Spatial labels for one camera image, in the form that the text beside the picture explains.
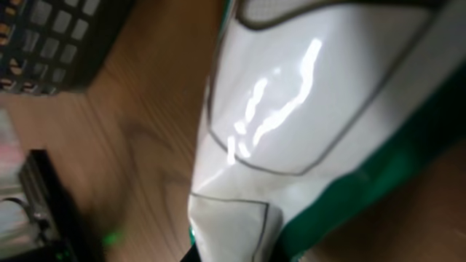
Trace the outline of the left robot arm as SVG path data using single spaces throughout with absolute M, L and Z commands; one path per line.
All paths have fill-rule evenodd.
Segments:
M 1 110 L 1 262 L 103 262 L 100 241 L 44 149 L 23 152 Z

